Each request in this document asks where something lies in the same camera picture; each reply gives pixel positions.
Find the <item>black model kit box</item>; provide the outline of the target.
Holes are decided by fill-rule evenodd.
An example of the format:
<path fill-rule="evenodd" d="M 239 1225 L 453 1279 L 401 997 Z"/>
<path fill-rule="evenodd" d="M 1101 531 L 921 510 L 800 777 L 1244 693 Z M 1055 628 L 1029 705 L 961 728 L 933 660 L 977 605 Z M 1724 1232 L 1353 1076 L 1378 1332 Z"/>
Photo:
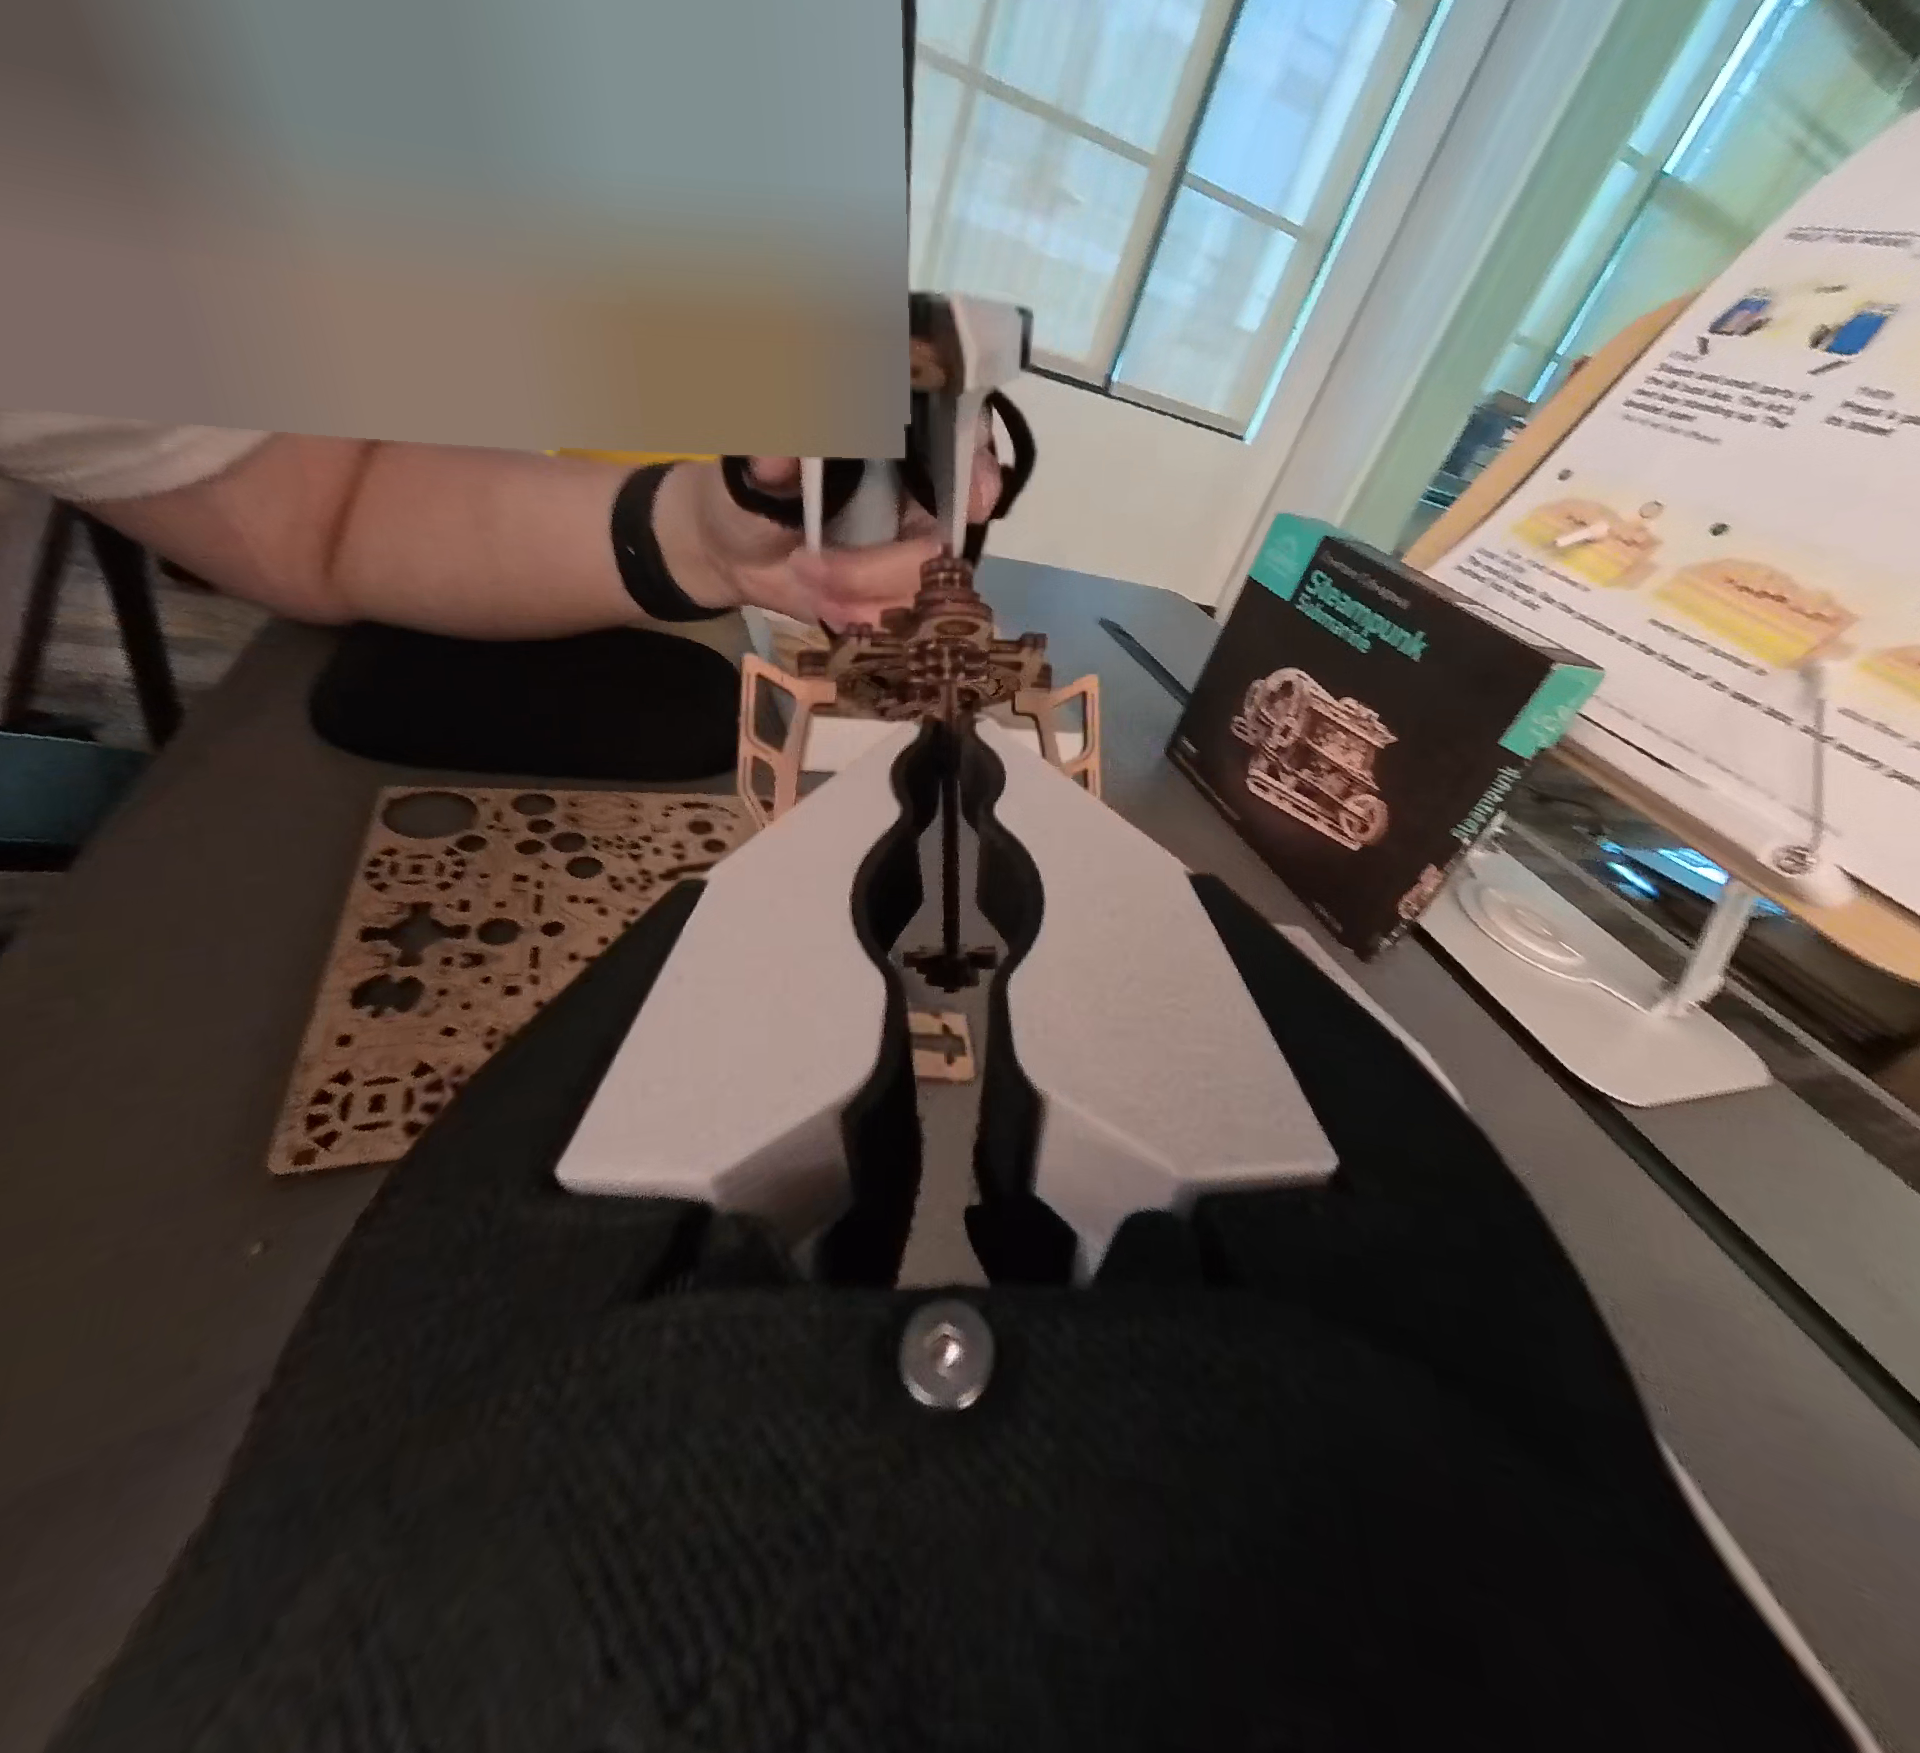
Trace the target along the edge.
<path fill-rule="evenodd" d="M 1454 590 L 1278 519 L 1167 760 L 1357 964 L 1397 943 L 1598 664 Z"/>

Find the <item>dark wooden chair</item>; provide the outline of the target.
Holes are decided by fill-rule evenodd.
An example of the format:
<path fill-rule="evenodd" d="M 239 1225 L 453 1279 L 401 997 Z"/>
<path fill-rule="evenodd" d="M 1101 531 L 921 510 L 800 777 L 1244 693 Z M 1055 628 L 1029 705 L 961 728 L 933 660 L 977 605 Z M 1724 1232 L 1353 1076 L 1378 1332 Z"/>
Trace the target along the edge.
<path fill-rule="evenodd" d="M 56 632 L 56 605 L 62 605 L 62 583 L 76 536 L 87 543 L 105 577 L 149 747 L 165 747 L 181 728 L 181 687 L 173 687 L 165 628 L 161 628 L 153 565 L 127 531 L 113 531 L 101 519 L 80 519 L 63 498 L 49 504 L 39 557 L 29 565 L 19 628 L 3 660 L 0 727 L 29 728 L 30 721 L 44 645 Z"/>

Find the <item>white page holder clip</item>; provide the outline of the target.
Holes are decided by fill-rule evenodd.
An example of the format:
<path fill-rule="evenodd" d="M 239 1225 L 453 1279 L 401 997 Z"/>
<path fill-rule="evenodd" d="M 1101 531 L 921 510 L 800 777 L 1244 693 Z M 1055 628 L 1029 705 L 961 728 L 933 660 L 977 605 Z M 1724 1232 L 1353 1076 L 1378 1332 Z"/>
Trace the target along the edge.
<path fill-rule="evenodd" d="M 1825 714 L 1829 714 L 1829 687 L 1835 664 L 1829 660 L 1804 660 L 1797 664 L 1797 728 L 1804 728 L 1804 822 L 1788 845 L 1779 845 L 1770 867 L 1781 882 L 1810 901 L 1810 909 L 1844 909 L 1852 894 L 1852 881 L 1844 875 L 1829 849 L 1829 820 L 1825 820 Z"/>

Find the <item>person's left hand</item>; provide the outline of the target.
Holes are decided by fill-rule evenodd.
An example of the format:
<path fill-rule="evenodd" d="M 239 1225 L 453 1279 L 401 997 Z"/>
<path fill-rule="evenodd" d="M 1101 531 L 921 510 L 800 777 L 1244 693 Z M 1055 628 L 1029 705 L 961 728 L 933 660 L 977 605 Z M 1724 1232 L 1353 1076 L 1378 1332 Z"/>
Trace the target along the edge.
<path fill-rule="evenodd" d="M 900 498 L 889 536 L 878 543 L 808 543 L 801 527 L 779 527 L 733 498 L 720 462 L 691 462 L 683 490 L 677 590 L 699 605 L 755 605 L 768 616 L 812 621 L 829 632 L 873 628 L 886 611 L 908 611 L 924 565 L 940 557 L 933 519 Z"/>

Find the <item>white stand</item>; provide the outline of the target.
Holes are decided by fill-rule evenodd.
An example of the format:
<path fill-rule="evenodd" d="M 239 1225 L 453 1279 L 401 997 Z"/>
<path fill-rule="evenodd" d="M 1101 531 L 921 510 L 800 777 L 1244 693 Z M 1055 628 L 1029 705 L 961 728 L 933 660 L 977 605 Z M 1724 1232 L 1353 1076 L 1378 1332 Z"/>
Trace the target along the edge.
<path fill-rule="evenodd" d="M 1669 1112 L 1770 1083 L 1770 1067 L 1711 1014 L 1756 901 L 1748 882 L 1724 882 L 1678 980 L 1662 980 L 1514 849 L 1481 845 L 1421 930 L 1575 1083 L 1628 1112 Z"/>

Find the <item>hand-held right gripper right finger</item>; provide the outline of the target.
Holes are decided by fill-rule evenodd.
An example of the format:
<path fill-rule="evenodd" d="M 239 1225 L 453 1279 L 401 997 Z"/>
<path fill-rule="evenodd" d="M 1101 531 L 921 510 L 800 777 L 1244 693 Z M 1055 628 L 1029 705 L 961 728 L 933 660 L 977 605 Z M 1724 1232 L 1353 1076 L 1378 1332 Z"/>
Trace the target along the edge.
<path fill-rule="evenodd" d="M 1135 1212 L 1336 1178 L 1192 875 L 1040 754 L 961 763 L 999 942 L 967 1240 L 991 1286 L 1078 1286 Z"/>

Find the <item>black wristband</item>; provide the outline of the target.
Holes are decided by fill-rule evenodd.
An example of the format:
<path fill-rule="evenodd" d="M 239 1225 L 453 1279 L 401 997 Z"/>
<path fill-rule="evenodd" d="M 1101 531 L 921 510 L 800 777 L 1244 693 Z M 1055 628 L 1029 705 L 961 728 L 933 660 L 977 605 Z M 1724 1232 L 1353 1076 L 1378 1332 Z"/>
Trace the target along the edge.
<path fill-rule="evenodd" d="M 720 621 L 733 605 L 691 600 L 660 549 L 653 504 L 671 477 L 671 462 L 630 469 L 608 495 L 608 561 L 618 583 L 626 590 L 630 611 L 660 628 L 691 628 Z"/>

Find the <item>instruction poster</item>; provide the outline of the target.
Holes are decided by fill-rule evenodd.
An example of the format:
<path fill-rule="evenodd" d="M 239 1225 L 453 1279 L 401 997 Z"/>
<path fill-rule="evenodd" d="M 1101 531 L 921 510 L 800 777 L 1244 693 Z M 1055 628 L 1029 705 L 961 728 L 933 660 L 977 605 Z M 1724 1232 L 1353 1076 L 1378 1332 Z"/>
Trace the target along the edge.
<path fill-rule="evenodd" d="M 1829 660 L 1847 881 L 1920 894 L 1920 122 L 1762 233 L 1434 577 L 1598 664 L 1581 727 L 1804 822 L 1797 664 Z"/>

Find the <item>illustrated instruction booklet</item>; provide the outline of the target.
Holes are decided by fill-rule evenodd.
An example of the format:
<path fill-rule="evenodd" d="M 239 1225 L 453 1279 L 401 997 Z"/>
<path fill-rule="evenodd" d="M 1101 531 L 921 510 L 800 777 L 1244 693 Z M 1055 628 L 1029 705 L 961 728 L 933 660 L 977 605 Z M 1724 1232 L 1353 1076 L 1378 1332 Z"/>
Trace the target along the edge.
<path fill-rule="evenodd" d="M 1300 924 L 1278 924 L 1278 932 L 1313 964 L 1357 1010 L 1371 1010 L 1430 1076 L 1434 1090 L 1472 1121 L 1470 1100 L 1457 1093 L 1457 1083 L 1434 1067 L 1434 1057 L 1389 1014 L 1378 1010 L 1378 1001 L 1329 964 L 1329 950 L 1313 943 L 1311 930 Z M 1678 1459 L 1678 1449 L 1669 1449 L 1669 1442 L 1656 1435 L 1656 1422 L 1642 1419 L 1642 1396 L 1628 1379 L 1637 1430 L 1651 1435 L 1678 1500 L 1686 1508 L 1702 1541 L 1714 1547 L 1724 1571 L 1736 1581 L 1745 1602 L 1764 1620 L 1764 1631 L 1779 1640 L 1779 1648 L 1797 1665 L 1797 1676 L 1815 1686 L 1815 1697 L 1825 1701 L 1825 1713 L 1835 1720 L 1835 1733 L 1847 1738 L 1847 1747 L 1878 1753 L 1870 1723 L 1860 1720 L 1860 1710 L 1847 1701 L 1847 1692 L 1829 1682 L 1829 1670 L 1815 1660 L 1815 1648 L 1804 1643 L 1804 1631 L 1795 1626 L 1795 1613 L 1779 1602 L 1779 1593 L 1764 1589 L 1764 1579 L 1756 1571 L 1756 1560 L 1736 1547 L 1736 1541 L 1724 1529 L 1714 1508 L 1702 1496 L 1702 1482 L 1686 1479 L 1686 1468 Z"/>

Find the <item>wooden mechanical model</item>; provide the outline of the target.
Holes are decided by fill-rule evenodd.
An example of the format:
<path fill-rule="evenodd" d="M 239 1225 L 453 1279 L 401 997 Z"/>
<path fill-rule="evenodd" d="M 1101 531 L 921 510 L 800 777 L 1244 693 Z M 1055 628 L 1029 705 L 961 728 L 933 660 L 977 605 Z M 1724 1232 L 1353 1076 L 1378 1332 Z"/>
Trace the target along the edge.
<path fill-rule="evenodd" d="M 1055 687 L 1045 636 L 1007 636 L 974 590 L 974 561 L 933 557 L 908 611 L 853 632 L 768 632 L 741 660 L 736 797 L 759 828 L 801 804 L 812 714 L 921 721 L 946 744 L 991 714 L 1025 714 L 1045 737 L 1082 727 L 1101 744 L 1101 682 Z"/>

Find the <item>person's left forearm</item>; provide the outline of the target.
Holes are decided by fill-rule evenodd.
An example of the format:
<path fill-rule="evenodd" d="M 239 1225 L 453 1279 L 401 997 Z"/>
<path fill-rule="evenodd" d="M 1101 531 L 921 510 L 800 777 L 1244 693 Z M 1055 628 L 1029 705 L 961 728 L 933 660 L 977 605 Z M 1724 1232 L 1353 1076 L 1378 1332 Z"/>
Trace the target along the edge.
<path fill-rule="evenodd" d="M 0 469 L 307 628 L 574 636 L 636 621 L 608 557 L 618 469 L 44 413 L 0 419 Z"/>

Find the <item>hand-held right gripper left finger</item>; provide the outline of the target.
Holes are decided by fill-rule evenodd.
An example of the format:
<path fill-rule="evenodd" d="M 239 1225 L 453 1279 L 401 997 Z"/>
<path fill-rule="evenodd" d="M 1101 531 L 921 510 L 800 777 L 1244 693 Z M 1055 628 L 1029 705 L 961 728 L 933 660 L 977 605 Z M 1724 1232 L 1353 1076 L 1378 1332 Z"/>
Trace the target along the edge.
<path fill-rule="evenodd" d="M 930 728 L 889 727 L 736 845 L 645 988 L 574 1144 L 567 1190 L 683 1197 L 894 1286 L 924 1127 L 889 964 L 924 909 Z"/>

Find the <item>punched-out wooden parts sheet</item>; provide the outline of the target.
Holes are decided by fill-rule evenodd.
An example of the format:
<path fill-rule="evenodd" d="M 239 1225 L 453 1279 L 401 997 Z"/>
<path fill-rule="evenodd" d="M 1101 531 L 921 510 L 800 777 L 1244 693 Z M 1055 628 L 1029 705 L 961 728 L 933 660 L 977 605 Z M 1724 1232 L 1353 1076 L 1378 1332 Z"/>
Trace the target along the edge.
<path fill-rule="evenodd" d="M 736 797 L 385 783 L 270 1178 L 397 1167 L 546 1001 L 750 828 Z"/>

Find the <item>large window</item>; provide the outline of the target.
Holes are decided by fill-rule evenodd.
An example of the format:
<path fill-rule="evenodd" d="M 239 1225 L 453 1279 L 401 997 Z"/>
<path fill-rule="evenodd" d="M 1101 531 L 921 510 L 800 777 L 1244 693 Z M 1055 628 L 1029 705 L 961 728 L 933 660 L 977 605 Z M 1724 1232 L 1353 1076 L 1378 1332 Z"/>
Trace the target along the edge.
<path fill-rule="evenodd" d="M 908 279 L 1250 436 L 1457 0 L 921 0 Z"/>

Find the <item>teal bin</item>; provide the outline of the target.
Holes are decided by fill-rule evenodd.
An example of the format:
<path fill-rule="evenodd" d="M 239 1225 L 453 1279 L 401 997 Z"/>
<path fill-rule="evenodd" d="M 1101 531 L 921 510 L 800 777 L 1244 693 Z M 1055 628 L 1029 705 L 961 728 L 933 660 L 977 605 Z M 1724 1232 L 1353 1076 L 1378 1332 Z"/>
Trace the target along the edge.
<path fill-rule="evenodd" d="M 149 754 L 0 728 L 0 875 L 62 875 L 113 814 Z"/>

